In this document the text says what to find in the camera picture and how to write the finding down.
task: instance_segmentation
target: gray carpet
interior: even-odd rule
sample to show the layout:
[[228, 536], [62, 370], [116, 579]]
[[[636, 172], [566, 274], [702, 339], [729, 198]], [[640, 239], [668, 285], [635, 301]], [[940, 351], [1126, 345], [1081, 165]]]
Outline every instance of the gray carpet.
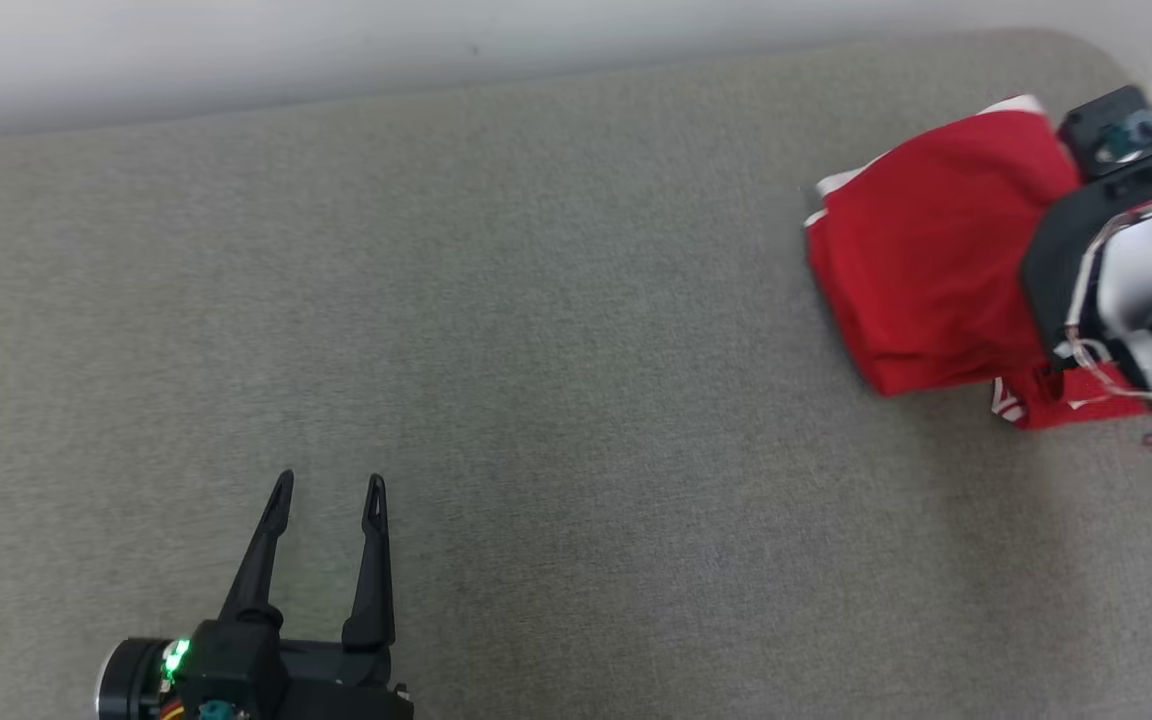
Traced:
[[1152, 717], [1139, 423], [879, 400], [803, 187], [1120, 69], [1002, 32], [0, 141], [0, 717], [219, 611], [338, 637], [389, 479], [423, 717]]

